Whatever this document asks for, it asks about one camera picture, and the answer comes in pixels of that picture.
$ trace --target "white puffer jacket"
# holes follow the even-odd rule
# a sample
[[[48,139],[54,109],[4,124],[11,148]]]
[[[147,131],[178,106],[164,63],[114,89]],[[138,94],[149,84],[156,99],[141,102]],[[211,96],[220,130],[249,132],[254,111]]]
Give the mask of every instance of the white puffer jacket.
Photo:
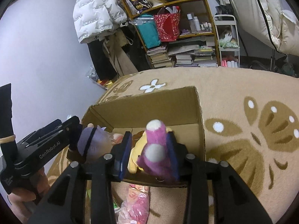
[[[127,15],[116,0],[77,0],[73,18],[82,44],[113,34]]]

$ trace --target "rubber band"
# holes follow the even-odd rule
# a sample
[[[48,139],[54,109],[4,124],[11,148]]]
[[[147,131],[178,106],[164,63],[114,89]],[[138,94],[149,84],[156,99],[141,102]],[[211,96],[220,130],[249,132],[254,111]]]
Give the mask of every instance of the rubber band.
[[[8,137],[5,137],[5,138],[1,138],[0,139],[0,144],[8,143],[8,142],[14,141],[15,139],[16,139],[16,135],[12,135],[12,136],[8,136]]]

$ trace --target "pink plastic bag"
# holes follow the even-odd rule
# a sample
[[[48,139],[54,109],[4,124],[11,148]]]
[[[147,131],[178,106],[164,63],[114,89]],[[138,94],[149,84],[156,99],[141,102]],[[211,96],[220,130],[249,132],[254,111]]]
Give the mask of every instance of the pink plastic bag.
[[[146,224],[149,216],[149,187],[130,184],[127,199],[121,204],[118,224]]]

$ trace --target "metal bolt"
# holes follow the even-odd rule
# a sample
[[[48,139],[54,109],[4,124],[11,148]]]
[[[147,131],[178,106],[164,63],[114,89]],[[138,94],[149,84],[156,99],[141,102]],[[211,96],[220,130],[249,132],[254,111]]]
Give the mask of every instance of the metal bolt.
[[[71,167],[78,167],[79,163],[77,161],[71,162]]]
[[[105,160],[110,160],[111,158],[112,158],[112,154],[110,154],[110,153],[107,153],[104,155]]]
[[[227,161],[221,161],[220,165],[223,167],[228,167],[228,162]]]
[[[189,159],[189,160],[192,160],[192,159],[195,158],[195,155],[192,154],[192,153],[188,153],[188,154],[186,155],[186,158]]]

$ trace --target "stuffed animal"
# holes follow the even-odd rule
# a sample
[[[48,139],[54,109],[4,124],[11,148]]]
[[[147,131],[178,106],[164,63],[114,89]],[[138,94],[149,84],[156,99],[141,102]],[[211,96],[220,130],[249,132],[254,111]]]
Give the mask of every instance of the stuffed animal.
[[[166,132],[172,131],[171,128],[166,127]],[[141,138],[136,142],[135,146],[131,150],[129,163],[128,163],[128,171],[132,174],[137,172],[137,169],[143,171],[141,167],[137,165],[138,157],[141,155],[144,146],[147,143],[147,133],[146,131],[143,132]]]
[[[166,181],[174,180],[166,145],[166,126],[155,119],[147,124],[145,132],[147,143],[138,157],[137,165],[150,175]]]
[[[120,143],[124,137],[123,134],[111,134],[104,130],[105,127],[94,127],[93,124],[82,130],[80,139],[77,143],[77,149],[80,155],[86,159],[86,162],[94,162],[102,155],[109,153],[114,144]]]

